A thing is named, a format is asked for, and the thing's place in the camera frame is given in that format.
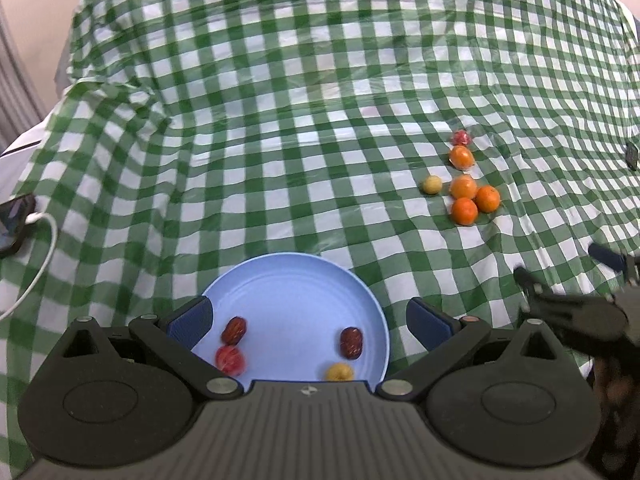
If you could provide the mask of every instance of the plate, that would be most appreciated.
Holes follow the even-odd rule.
[[[236,379],[245,389],[253,380],[322,381],[337,362],[348,362],[355,380],[372,389],[385,376],[389,332],[380,304],[358,277],[323,258],[258,256],[220,276],[203,295],[213,305],[213,326],[193,352],[213,363],[226,324],[244,317],[247,330],[238,348],[246,370]],[[338,351],[348,326],[363,335],[362,355],[351,361]]]

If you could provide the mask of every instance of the red date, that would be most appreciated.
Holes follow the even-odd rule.
[[[246,332],[246,319],[243,317],[232,317],[222,331],[220,339],[225,345],[237,345]]]
[[[340,333],[340,354],[345,359],[357,359],[362,354],[362,332],[350,326]]]

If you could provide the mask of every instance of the wrapped candy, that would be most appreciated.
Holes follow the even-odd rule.
[[[454,146],[467,146],[471,144],[471,136],[465,130],[458,130],[453,134],[451,142]]]

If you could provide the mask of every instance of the white cable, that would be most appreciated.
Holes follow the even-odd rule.
[[[24,301],[24,298],[26,298],[27,295],[33,290],[33,287],[36,286],[36,283],[38,283],[38,280],[42,277],[45,269],[47,269],[47,266],[51,261],[51,258],[53,257],[53,251],[56,248],[56,243],[58,241],[58,225],[56,224],[56,219],[53,218],[53,216],[51,216],[49,213],[31,213],[30,215],[27,216],[27,219],[25,220],[24,223],[26,225],[34,224],[40,219],[45,219],[51,227],[51,245],[49,247],[49,252],[47,253],[47,256],[44,258],[44,263],[40,267],[40,270],[36,274],[36,277],[31,282],[31,285],[27,287],[27,290],[25,290],[22,293],[20,298],[18,298],[17,301],[11,307],[9,307],[7,310],[5,310],[2,313],[2,315],[0,316],[0,321],[9,317],[13,313],[13,311],[20,306],[20,304]]]

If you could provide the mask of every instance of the black phone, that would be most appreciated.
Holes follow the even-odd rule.
[[[36,211],[32,194],[19,196],[0,204],[0,258],[15,254],[26,235],[27,216]]]

